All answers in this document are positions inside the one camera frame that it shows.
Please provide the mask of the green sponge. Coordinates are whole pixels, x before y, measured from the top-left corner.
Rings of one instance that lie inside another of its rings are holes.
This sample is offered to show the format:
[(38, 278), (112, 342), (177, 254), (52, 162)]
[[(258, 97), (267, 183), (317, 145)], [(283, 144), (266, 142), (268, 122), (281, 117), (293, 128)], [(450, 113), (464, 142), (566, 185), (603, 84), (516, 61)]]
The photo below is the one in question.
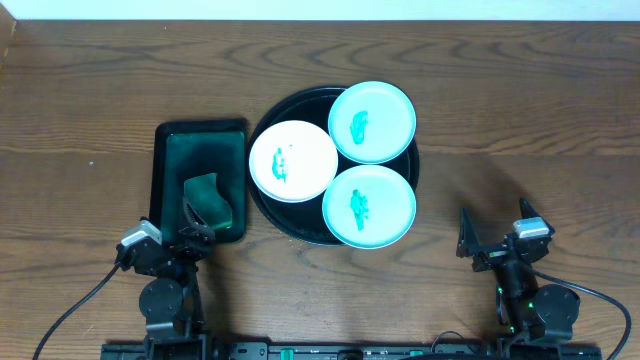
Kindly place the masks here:
[(184, 182), (184, 197), (215, 232), (232, 226), (232, 208), (219, 193), (216, 173), (208, 173), (186, 180)]

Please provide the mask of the white plate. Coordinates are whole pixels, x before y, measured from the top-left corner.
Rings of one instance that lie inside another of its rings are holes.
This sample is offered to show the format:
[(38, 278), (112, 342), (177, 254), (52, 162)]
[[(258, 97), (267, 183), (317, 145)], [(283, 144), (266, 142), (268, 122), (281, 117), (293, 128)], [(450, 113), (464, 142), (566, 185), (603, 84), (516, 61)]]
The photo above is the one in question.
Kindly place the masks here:
[(249, 172), (258, 189), (285, 203), (311, 200), (336, 176), (338, 152), (319, 126), (300, 120), (264, 130), (249, 153)]

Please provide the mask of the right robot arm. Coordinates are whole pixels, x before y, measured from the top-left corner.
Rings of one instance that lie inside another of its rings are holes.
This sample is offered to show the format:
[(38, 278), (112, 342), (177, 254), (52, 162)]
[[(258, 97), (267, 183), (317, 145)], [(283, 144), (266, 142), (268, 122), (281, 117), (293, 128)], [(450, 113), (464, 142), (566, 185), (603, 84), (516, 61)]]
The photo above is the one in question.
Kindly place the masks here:
[(535, 355), (562, 357), (560, 347), (573, 337), (580, 297), (557, 284), (539, 286), (531, 264), (549, 253), (555, 229), (529, 202), (519, 200), (521, 218), (500, 243), (483, 245), (474, 229), (470, 212), (460, 214), (456, 255), (470, 257), (475, 272), (491, 271), (496, 278), (496, 313), (512, 334), (500, 338), (496, 354), (515, 359), (527, 348)]

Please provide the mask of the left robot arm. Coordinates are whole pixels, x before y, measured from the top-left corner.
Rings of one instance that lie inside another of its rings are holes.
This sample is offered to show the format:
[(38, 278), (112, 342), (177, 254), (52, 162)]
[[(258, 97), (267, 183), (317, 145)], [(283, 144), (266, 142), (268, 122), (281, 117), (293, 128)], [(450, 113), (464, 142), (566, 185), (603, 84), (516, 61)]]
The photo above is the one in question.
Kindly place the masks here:
[(219, 347), (204, 330), (197, 262), (212, 252), (215, 232), (187, 199), (182, 200), (176, 243), (146, 219), (127, 231), (117, 245), (115, 265), (151, 276), (139, 296), (146, 319), (143, 359), (212, 360)]

